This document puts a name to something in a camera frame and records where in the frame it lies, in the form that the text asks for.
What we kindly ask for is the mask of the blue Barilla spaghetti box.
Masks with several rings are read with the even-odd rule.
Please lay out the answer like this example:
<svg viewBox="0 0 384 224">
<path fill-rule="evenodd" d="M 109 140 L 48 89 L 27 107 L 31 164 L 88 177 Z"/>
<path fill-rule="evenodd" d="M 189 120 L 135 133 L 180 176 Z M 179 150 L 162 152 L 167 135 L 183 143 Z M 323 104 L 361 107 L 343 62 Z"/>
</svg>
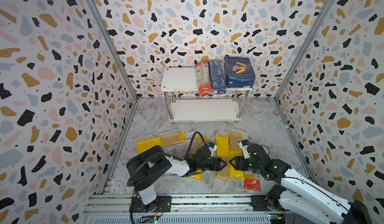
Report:
<svg viewBox="0 0 384 224">
<path fill-rule="evenodd" d="M 221 62 L 219 60 L 209 61 L 210 79 L 214 94 L 225 94 L 227 87 L 223 75 Z"/>
</svg>

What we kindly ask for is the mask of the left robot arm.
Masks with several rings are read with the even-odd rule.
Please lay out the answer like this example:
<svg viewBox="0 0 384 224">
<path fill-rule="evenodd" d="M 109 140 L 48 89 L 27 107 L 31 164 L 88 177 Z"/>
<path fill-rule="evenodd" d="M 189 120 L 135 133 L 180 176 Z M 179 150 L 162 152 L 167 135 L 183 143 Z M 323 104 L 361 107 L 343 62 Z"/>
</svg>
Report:
<svg viewBox="0 0 384 224">
<path fill-rule="evenodd" d="M 198 171 L 219 172 L 227 166 L 221 158 L 215 158 L 213 153 L 216 146 L 213 143 L 203 145 L 196 153 L 188 154 L 181 159 L 168 154 L 157 145 L 137 155 L 126 164 L 130 178 L 127 186 L 134 189 L 134 193 L 144 206 L 155 205 L 158 201 L 154 183 L 163 175 L 177 175 L 190 177 Z"/>
</svg>

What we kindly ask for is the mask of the red-end spaghetti bag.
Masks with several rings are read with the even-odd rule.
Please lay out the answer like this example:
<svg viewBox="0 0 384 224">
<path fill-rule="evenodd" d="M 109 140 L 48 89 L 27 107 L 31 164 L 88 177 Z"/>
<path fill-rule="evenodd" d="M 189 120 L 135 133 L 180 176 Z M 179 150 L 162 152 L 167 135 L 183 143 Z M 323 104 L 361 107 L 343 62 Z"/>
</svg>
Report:
<svg viewBox="0 0 384 224">
<path fill-rule="evenodd" d="M 200 62 L 195 64 L 195 73 L 200 97 L 212 95 L 214 93 L 209 70 L 209 62 Z"/>
<path fill-rule="evenodd" d="M 245 184 L 244 189 L 252 191 L 261 191 L 260 175 L 257 172 L 245 171 Z"/>
</svg>

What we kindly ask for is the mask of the blue Barilla penne box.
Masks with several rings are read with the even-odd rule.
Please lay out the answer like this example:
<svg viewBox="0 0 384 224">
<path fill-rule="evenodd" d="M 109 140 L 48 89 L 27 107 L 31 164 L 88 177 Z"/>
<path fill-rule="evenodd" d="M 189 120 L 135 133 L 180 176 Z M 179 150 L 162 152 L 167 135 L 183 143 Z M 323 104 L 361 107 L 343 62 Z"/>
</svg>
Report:
<svg viewBox="0 0 384 224">
<path fill-rule="evenodd" d="M 227 88 L 252 88 L 256 75 L 249 58 L 225 57 L 225 82 Z"/>
</svg>

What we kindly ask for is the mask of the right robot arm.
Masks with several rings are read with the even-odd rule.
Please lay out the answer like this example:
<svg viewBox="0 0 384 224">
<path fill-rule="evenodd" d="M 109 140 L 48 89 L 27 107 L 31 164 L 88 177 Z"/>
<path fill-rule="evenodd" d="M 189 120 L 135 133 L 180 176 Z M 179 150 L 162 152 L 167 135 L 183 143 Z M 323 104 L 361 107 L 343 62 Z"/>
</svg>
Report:
<svg viewBox="0 0 384 224">
<path fill-rule="evenodd" d="M 350 202 L 313 183 L 289 164 L 272 159 L 262 145 L 249 140 L 238 143 L 243 155 L 233 157 L 237 171 L 253 172 L 276 184 L 266 195 L 270 210 L 283 208 L 315 224 L 370 224 L 368 208 L 360 201 Z"/>
</svg>

